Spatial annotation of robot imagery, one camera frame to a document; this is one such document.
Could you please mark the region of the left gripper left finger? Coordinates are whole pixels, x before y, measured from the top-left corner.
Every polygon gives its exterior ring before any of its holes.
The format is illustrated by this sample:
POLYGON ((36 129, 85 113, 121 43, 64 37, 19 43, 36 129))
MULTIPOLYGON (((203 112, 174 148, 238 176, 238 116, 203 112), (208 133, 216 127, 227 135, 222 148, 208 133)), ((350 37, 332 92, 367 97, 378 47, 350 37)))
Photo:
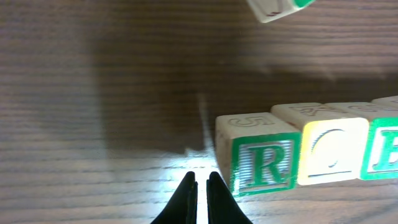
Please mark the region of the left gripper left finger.
POLYGON ((150 224, 196 224, 198 183, 189 171, 179 183, 164 209, 150 224))

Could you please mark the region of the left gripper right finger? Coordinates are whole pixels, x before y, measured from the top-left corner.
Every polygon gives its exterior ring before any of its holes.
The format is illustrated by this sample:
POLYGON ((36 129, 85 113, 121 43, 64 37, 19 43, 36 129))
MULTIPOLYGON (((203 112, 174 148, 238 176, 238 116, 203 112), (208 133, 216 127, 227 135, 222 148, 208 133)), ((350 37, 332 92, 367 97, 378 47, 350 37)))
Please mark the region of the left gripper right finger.
POLYGON ((252 224, 243 213, 218 172, 206 181, 209 224, 252 224))

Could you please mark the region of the green R block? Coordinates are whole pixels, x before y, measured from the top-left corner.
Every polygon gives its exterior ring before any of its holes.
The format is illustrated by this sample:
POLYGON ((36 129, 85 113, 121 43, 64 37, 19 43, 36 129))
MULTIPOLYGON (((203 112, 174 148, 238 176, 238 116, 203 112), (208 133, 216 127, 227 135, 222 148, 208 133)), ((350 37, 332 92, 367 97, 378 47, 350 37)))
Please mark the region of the green R block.
POLYGON ((215 119, 215 154, 235 197, 280 192, 297 185, 302 133, 271 113, 215 119))

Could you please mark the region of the yellow O block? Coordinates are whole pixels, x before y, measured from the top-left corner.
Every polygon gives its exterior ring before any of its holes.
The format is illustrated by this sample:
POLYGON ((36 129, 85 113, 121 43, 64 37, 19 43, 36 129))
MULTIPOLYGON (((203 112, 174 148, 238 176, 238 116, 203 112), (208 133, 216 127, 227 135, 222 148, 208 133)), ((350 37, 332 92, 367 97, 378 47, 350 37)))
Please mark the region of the yellow O block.
POLYGON ((359 177, 369 130, 367 119, 321 103, 274 105, 271 113, 302 133, 298 184, 359 177))

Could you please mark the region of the green B block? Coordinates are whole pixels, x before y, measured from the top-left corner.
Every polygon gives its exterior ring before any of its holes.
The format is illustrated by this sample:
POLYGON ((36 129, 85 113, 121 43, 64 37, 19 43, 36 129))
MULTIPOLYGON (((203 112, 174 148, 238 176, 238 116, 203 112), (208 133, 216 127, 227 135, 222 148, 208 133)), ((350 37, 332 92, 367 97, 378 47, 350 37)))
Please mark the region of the green B block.
POLYGON ((359 178, 362 180, 397 177, 397 109, 368 102, 328 103, 328 106, 369 121, 368 140, 359 178))

